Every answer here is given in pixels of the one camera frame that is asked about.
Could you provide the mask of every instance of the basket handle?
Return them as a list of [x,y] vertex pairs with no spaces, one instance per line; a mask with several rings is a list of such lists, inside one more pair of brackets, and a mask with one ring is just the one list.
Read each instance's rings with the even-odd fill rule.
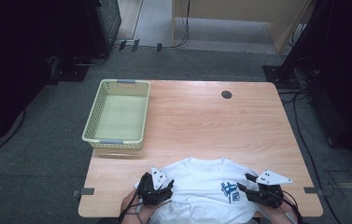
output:
[[111,140],[111,139],[102,139],[100,140],[101,144],[119,144],[123,145],[124,142],[122,140]]
[[135,86],[135,80],[134,79],[119,79],[117,80],[118,86],[124,86],[124,87],[131,87]]

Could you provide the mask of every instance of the cable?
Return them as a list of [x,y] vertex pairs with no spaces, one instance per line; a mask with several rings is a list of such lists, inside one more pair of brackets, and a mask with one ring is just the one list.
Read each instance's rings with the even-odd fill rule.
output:
[[329,17],[328,23],[327,23],[327,31],[326,31],[326,35],[325,35],[325,41],[324,41],[323,49],[321,50],[321,52],[319,52],[317,54],[313,54],[313,55],[310,55],[310,56],[302,57],[302,58],[297,59],[295,62],[293,62],[292,66],[289,68],[289,76],[290,77],[291,77],[292,71],[296,67],[296,64],[297,64],[298,61],[306,60],[306,59],[310,59],[310,58],[316,58],[316,57],[320,56],[322,53],[324,53],[325,49],[327,48],[327,44],[328,44],[328,37],[329,37],[329,33],[330,33],[330,24],[331,24],[331,17],[332,17],[333,5],[334,4],[335,4],[335,0],[332,0],[331,10],[330,10],[330,17]]
[[296,77],[296,78],[303,80],[305,83],[311,82],[311,79],[309,78],[311,76],[306,75],[298,66],[296,67],[296,69],[298,71],[298,74],[301,75],[301,77]]
[[[120,224],[122,223],[122,220],[125,218],[125,216],[128,214],[127,211],[129,211],[129,209],[131,207],[133,207],[132,203],[134,202],[134,199],[137,197],[137,194],[138,194],[138,191],[140,190],[140,186],[141,186],[141,183],[143,182],[143,178],[140,179],[140,182],[138,183],[138,187],[137,189],[135,190],[135,193],[134,193],[134,196],[133,198],[130,200],[129,204],[126,206],[126,208],[120,213],[120,216],[118,217],[117,219],[117,224]],[[137,217],[138,219],[140,220],[140,222],[142,223],[141,219],[140,219],[140,216],[137,214]]]
[[132,206],[130,206],[130,207],[137,207],[138,205],[141,205],[141,204],[143,204],[143,203],[137,203],[137,204],[132,205]]
[[[114,49],[119,46],[120,46],[120,44],[116,44],[112,48]],[[132,48],[132,47],[133,47],[133,45],[125,45],[125,48]],[[146,45],[139,45],[138,47],[139,48],[148,48],[148,49],[156,49],[157,48],[156,46],[146,46]],[[163,49],[178,49],[180,47],[182,47],[182,46],[179,46],[179,47],[162,46]]]
[[[278,93],[279,95],[280,94],[295,94],[295,93],[308,93],[307,92],[307,89],[306,88],[304,88],[304,89],[302,89],[302,90],[300,90],[300,91],[284,91],[284,92],[280,92],[280,93]],[[302,100],[302,99],[304,99],[304,98],[306,98],[308,96],[308,94],[306,94],[305,96],[303,96],[303,97],[301,97],[301,98],[296,98],[296,99],[294,99],[294,97],[292,97],[292,99],[290,99],[290,100],[288,100],[288,101],[286,101],[286,100],[283,100],[283,99],[281,99],[281,101],[283,102],[283,105],[286,105],[286,104],[289,104],[289,103],[291,103],[292,101],[294,101],[294,100]]]
[[[313,166],[313,170],[314,170],[315,175],[316,175],[316,179],[317,179],[318,186],[320,187],[320,190],[323,192],[323,186],[322,186],[322,184],[321,184],[321,180],[320,180],[319,175],[318,175],[318,171],[317,171],[317,168],[316,168],[315,161],[313,160],[313,156],[312,156],[312,153],[310,152],[309,147],[307,146],[306,142],[304,141],[304,138],[303,138],[303,135],[302,135],[300,126],[299,126],[299,122],[298,122],[298,113],[297,113],[297,110],[296,110],[296,98],[297,98],[297,96],[298,96],[299,93],[301,93],[301,92],[298,91],[297,93],[295,93],[295,95],[294,95],[294,97],[293,97],[293,109],[294,109],[295,123],[296,123],[296,126],[297,126],[298,135],[301,137],[301,140],[302,140],[302,142],[303,142],[303,146],[306,148],[307,154],[309,155],[310,161],[312,162],[312,166]],[[332,206],[331,206],[330,202],[328,201],[327,196],[323,195],[323,198],[324,198],[324,201],[326,202],[327,206],[329,207],[329,209],[330,209],[330,211],[331,211],[331,213],[332,213],[333,218],[335,218],[335,220],[336,220],[336,222],[337,222],[338,224],[341,224],[341,221],[340,221],[339,218],[335,215],[335,213],[334,213],[334,211],[333,211],[333,209],[332,209]]]
[[332,187],[332,194],[331,195],[324,195],[326,197],[332,197],[335,194],[335,187],[333,186],[333,184],[329,181],[328,184]]
[[190,39],[190,26],[189,26],[189,20],[188,20],[189,17],[190,17],[190,0],[188,1],[187,21],[185,23],[184,23],[184,17],[182,17],[182,24],[184,25],[185,34],[184,34],[184,37],[182,38],[181,42],[177,46],[175,46],[174,48],[182,47]]
[[136,215],[138,218],[138,221],[140,221],[140,224],[143,224],[143,220],[141,220],[141,217],[138,215],[138,213],[126,213],[126,215]]
[[13,135],[15,135],[15,133],[19,130],[19,128],[21,127],[21,125],[24,122],[24,117],[25,117],[25,110],[22,111],[22,117],[21,117],[21,122],[19,122],[18,127],[15,129],[15,131],[0,145],[0,148],[3,147],[12,137]]
[[291,42],[287,42],[287,45],[289,45],[290,47],[294,48],[295,44],[297,43],[297,39],[300,37],[300,35],[302,34],[304,27],[306,27],[305,25],[299,25],[294,32],[292,32],[292,36],[291,36]]
[[283,190],[283,193],[286,193],[289,197],[291,197],[291,199],[294,201],[295,203],[295,206],[298,208],[298,204],[297,204],[297,201],[295,200],[295,198],[288,192],[286,192],[285,190]]
[[301,213],[299,212],[298,206],[297,206],[296,204],[294,205],[294,204],[290,203],[290,202],[287,201],[284,197],[279,197],[278,195],[272,193],[271,191],[266,191],[266,193],[268,193],[268,194],[270,194],[270,195],[272,195],[272,196],[274,196],[274,197],[276,197],[276,198],[282,200],[284,203],[288,204],[289,207],[292,208],[292,211],[295,213],[295,216],[297,216],[298,224],[303,224],[302,215],[301,215]]
[[106,58],[107,58],[107,55],[105,55],[105,56],[103,57],[103,59],[102,59],[100,62],[98,62],[98,63],[77,63],[76,66],[95,66],[95,65],[98,65],[98,64],[102,63],[103,61],[105,61]]

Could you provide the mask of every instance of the green basket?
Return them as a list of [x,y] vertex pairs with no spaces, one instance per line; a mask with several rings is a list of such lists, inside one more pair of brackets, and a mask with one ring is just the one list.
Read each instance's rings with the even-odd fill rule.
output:
[[142,80],[102,80],[82,139],[94,148],[142,149],[149,87]]

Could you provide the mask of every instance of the floor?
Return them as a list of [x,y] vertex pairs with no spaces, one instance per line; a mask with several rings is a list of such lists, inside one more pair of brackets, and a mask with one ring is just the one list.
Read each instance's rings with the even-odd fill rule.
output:
[[[172,0],[142,0],[142,10],[138,16],[136,26],[130,25],[131,11],[136,12],[140,0],[120,0],[120,15],[122,26],[120,30],[133,30],[132,38],[125,38],[118,35],[118,40],[127,40],[130,45],[135,39],[139,39],[140,46],[157,46],[162,43],[164,47],[172,45]],[[183,25],[186,19],[176,19],[175,45],[181,43],[186,30]],[[208,49],[219,51],[245,51],[264,54],[284,54],[291,50],[285,46],[283,51],[278,53],[273,42],[262,22],[253,21],[221,21],[189,18],[189,39],[183,45],[183,49]]]

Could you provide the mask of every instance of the metal bracket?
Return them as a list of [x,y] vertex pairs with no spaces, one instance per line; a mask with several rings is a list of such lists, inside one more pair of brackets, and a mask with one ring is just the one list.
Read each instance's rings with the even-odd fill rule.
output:
[[82,195],[93,195],[94,194],[94,188],[84,188],[84,189],[74,189],[73,190],[73,197],[77,197],[78,200],[80,200],[80,196]]
[[151,167],[152,183],[154,189],[160,189],[167,177],[157,168]]
[[126,46],[126,40],[123,40],[123,41],[120,43],[120,49],[119,49],[119,51],[125,49],[125,46]]
[[162,51],[162,43],[158,43],[156,46],[156,52],[161,52]]
[[313,193],[313,194],[317,194],[318,191],[316,188],[314,187],[303,187],[304,193]]
[[263,185],[280,185],[280,184],[291,184],[292,180],[283,175],[279,175],[270,170],[265,170],[262,174],[260,174],[257,178],[257,183]]
[[297,78],[288,77],[287,79],[280,80],[278,78],[279,66],[263,65],[263,72],[265,73],[266,80],[275,84],[277,89],[300,89],[301,85]]
[[132,52],[137,51],[138,49],[138,43],[140,43],[140,39],[136,39],[133,44]]

